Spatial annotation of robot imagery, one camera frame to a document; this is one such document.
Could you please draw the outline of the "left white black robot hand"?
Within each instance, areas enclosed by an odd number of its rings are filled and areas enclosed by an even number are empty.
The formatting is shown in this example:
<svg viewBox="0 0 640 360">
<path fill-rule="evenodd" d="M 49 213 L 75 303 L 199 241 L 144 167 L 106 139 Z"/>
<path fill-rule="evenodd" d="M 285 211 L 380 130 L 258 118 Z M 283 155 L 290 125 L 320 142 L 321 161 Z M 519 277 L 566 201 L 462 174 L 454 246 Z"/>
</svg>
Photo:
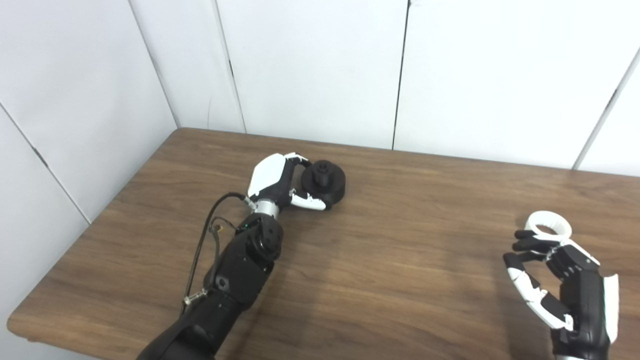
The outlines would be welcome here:
<svg viewBox="0 0 640 360">
<path fill-rule="evenodd" d="M 313 162 L 296 152 L 273 153 L 260 161 L 253 170 L 247 196 L 254 203 L 253 211 L 277 218 L 289 205 L 316 211 L 327 211 L 330 205 L 309 192 L 293 187 L 297 166 L 310 167 Z"/>
</svg>

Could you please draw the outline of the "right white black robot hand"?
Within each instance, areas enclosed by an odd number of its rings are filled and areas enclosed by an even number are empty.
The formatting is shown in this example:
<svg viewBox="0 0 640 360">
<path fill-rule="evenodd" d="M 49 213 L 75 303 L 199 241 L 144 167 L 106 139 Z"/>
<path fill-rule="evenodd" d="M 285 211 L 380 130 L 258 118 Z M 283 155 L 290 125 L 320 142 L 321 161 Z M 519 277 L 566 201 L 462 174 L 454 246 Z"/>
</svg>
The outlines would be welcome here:
<svg viewBox="0 0 640 360">
<path fill-rule="evenodd" d="M 531 311 L 549 328 L 556 360 L 607 360 L 618 337 L 618 275 L 603 276 L 601 265 L 569 238 L 521 229 L 503 255 L 507 273 Z M 543 289 L 525 267 L 546 264 L 560 281 L 559 296 Z"/>
</svg>

